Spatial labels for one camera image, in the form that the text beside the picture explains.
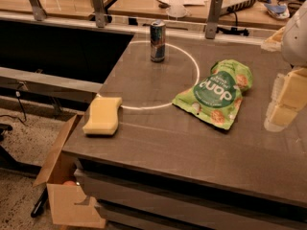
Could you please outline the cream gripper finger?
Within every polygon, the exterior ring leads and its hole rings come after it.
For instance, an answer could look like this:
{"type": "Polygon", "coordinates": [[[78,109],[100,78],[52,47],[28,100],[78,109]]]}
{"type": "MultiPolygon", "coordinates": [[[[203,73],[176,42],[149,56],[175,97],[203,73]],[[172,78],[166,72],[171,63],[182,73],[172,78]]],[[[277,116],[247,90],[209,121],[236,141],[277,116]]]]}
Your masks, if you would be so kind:
{"type": "Polygon", "coordinates": [[[307,69],[295,68],[287,75],[278,74],[272,88],[264,127],[267,131],[285,129],[307,105],[307,69]]]}
{"type": "Polygon", "coordinates": [[[278,31],[276,31],[273,35],[265,39],[261,44],[261,48],[269,52],[276,52],[276,51],[280,52],[284,31],[285,28],[282,27],[278,31]]]}

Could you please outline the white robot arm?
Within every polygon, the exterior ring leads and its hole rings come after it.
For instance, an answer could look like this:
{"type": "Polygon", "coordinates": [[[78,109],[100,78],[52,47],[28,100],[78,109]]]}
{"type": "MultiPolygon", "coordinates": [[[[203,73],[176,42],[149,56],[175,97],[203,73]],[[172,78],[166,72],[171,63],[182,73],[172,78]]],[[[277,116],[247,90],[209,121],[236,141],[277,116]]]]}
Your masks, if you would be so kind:
{"type": "Polygon", "coordinates": [[[295,12],[286,26],[261,45],[267,51],[280,51],[293,69],[278,74],[272,88],[264,127],[279,132],[286,128],[307,105],[307,1],[295,12]]]}

